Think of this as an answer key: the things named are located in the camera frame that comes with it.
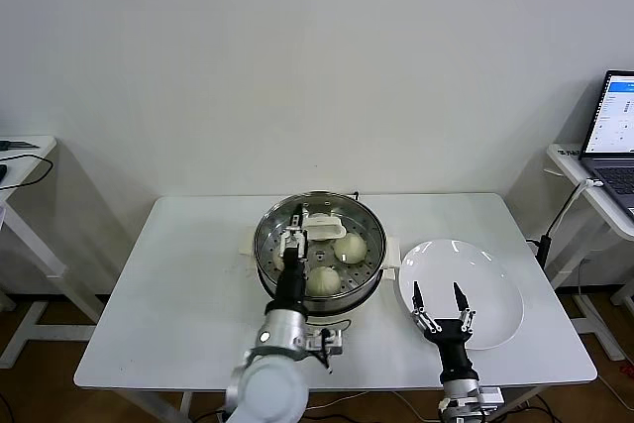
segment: white plate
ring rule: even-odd
[[[414,281],[433,318],[458,317],[457,282],[475,310],[474,335],[467,349],[501,346],[517,333],[524,319],[524,301],[499,261],[474,245],[457,240],[421,243],[403,259],[398,274],[400,295],[411,312]]]

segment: laptop keyboard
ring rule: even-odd
[[[619,195],[634,194],[634,167],[605,167],[596,171]]]

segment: steamed bun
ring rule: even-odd
[[[284,271],[284,258],[279,255],[279,245],[273,250],[273,266],[278,271]]]
[[[368,246],[366,240],[356,233],[348,233],[335,241],[333,246],[337,260],[345,264],[357,264],[366,259]]]
[[[341,279],[331,267],[319,266],[310,270],[306,281],[307,294],[311,296],[330,296],[339,292]]]

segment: white wall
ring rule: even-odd
[[[510,191],[532,232],[567,191],[537,158],[634,68],[630,4],[0,0],[0,134],[62,144],[15,200],[98,290],[164,194]]]

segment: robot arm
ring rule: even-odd
[[[296,423],[306,409],[308,386],[295,363],[315,357],[329,370],[329,357],[343,352],[343,331],[325,328],[309,332],[306,326],[308,312],[303,301],[308,240],[302,220],[303,210],[297,207],[281,235],[284,270],[275,297],[266,306],[255,345],[232,374],[225,399],[229,423]],[[414,282],[411,317],[440,353],[440,381],[445,389],[445,398],[438,405],[440,420],[482,422],[504,400],[499,388],[479,386],[465,349],[476,312],[456,283],[454,292],[459,318],[434,319],[425,310],[420,288]]]
[[[471,310],[467,297],[454,282],[458,319],[434,319],[425,311],[423,296],[414,281],[414,310],[411,313],[425,339],[435,344],[440,353],[443,372],[440,381],[445,398],[438,405],[438,417],[445,423],[476,423],[486,421],[486,415],[504,403],[499,388],[482,388],[472,362],[467,356],[465,342],[473,333],[476,312]]]
[[[255,346],[232,374],[225,400],[230,423],[299,421],[308,402],[308,386],[295,362],[315,357],[330,369],[328,358],[343,351],[343,331],[309,332],[306,326],[308,240],[302,220],[302,209],[297,207],[281,236],[284,270],[275,297],[266,306]]]

